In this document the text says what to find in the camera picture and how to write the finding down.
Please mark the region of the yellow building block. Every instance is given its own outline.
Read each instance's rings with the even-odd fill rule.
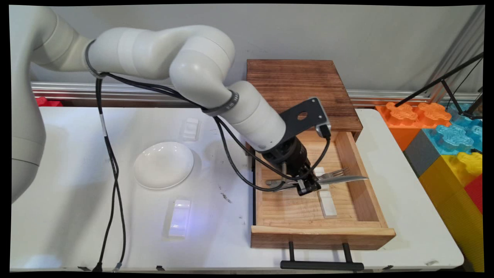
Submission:
[[[446,160],[449,158],[445,157],[448,156],[454,155],[439,156],[436,161],[425,170],[422,176],[418,178],[436,209],[442,202],[446,201],[463,188],[462,184],[453,173],[453,170],[446,163]]]
[[[484,272],[483,216],[466,191],[456,192],[437,211],[474,271]]]
[[[444,159],[463,187],[482,173],[482,155],[477,152],[445,155]]]
[[[436,208],[482,173],[482,155],[441,155],[418,178]]]

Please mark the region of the silverware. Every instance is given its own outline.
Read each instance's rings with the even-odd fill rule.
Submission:
[[[368,180],[368,179],[369,178],[361,177],[361,176],[339,176],[339,177],[321,179],[321,180],[318,180],[317,182],[320,185],[330,185],[330,184],[347,183],[347,182],[361,181],[361,180]],[[296,187],[297,187],[296,184],[289,184],[288,186],[282,187],[275,192],[280,192],[283,190],[287,190],[290,188],[296,188]]]
[[[332,177],[344,176],[344,175],[347,175],[349,172],[350,172],[350,170],[348,169],[348,167],[346,167],[346,168],[336,170],[336,171],[333,171],[330,173],[325,173],[322,176],[319,176],[318,178],[319,179],[327,179],[327,178],[332,178]],[[273,186],[279,185],[280,183],[281,183],[281,180],[267,180],[266,181],[267,185],[273,185]],[[297,181],[286,182],[287,185],[294,184],[294,183],[297,183]]]

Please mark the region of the white plate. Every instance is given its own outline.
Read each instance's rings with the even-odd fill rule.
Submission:
[[[145,188],[165,189],[181,183],[193,166],[194,156],[188,147],[163,142],[139,154],[134,162],[134,175]]]

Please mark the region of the drawer handle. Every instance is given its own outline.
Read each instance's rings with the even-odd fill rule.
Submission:
[[[347,271],[361,271],[364,270],[363,263],[354,263],[352,261],[352,255],[350,254],[350,246],[348,243],[343,243],[343,252],[345,252],[346,263],[340,262],[307,262],[296,261],[293,252],[293,241],[288,243],[290,249],[290,260],[281,261],[281,269],[300,269],[300,270],[347,270]]]

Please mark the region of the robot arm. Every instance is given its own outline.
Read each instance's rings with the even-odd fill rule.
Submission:
[[[85,51],[91,40],[80,36],[51,9],[9,6],[10,69],[12,72],[12,203],[36,176],[44,149],[45,130],[29,82],[29,66],[56,71],[88,71]],[[90,45],[88,60],[98,72],[111,72],[146,79],[166,79],[184,97],[207,109],[228,104],[219,116],[275,167],[287,163],[287,174],[306,173],[310,163],[300,141],[288,141],[286,124],[255,87],[246,81],[223,81],[233,63],[235,48],[220,30],[203,25],[162,31],[114,28]],[[310,190],[320,189],[315,175],[308,175]]]

